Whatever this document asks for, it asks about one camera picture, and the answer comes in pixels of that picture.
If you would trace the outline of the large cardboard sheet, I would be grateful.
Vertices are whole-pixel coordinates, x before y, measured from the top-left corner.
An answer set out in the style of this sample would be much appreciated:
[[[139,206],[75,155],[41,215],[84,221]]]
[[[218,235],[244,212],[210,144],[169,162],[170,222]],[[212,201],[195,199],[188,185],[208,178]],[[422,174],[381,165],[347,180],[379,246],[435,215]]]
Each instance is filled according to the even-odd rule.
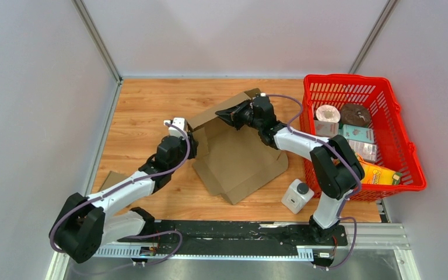
[[[227,125],[215,113],[250,99],[258,88],[241,92],[188,120],[198,142],[192,167],[211,195],[235,205],[289,166],[284,151],[264,145],[255,129]]]

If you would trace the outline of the small brown cardboard box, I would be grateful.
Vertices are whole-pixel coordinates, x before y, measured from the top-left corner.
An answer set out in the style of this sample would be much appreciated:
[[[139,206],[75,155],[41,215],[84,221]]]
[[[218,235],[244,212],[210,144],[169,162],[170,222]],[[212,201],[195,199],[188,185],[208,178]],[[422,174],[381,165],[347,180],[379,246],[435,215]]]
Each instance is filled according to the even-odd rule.
[[[125,180],[130,179],[130,176],[117,173],[114,171],[109,171],[107,177],[103,181],[99,193],[107,193],[109,188],[112,186],[116,186],[117,184],[122,184]],[[103,201],[99,201],[99,206],[106,208],[111,208],[114,204],[121,204],[124,201],[124,198],[121,199],[121,202],[118,202],[119,198],[123,194],[122,191],[117,191],[115,194],[110,195],[108,198],[105,198]]]

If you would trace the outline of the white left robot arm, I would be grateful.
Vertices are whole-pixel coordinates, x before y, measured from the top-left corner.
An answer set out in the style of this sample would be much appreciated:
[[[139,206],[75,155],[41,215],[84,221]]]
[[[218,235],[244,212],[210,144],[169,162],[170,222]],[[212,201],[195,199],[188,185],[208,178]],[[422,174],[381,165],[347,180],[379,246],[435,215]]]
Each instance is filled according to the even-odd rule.
[[[81,264],[107,243],[121,239],[148,242],[158,236],[155,219],[146,210],[135,207],[123,215],[117,213],[162,189],[186,160],[195,158],[197,148],[190,132],[168,135],[156,153],[122,182],[88,196],[70,195],[49,232],[51,248]]]

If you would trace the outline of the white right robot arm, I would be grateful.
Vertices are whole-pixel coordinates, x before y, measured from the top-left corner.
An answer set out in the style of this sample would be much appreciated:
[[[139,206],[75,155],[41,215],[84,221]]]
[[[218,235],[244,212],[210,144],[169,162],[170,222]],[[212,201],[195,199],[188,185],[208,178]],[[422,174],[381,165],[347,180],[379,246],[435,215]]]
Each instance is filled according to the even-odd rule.
[[[341,135],[326,138],[307,134],[292,128],[289,122],[279,121],[265,93],[215,114],[236,130],[245,125],[256,129],[265,145],[292,152],[312,163],[321,197],[309,220],[309,236],[317,244],[330,240],[341,221],[345,201],[361,190],[365,176],[348,140]]]

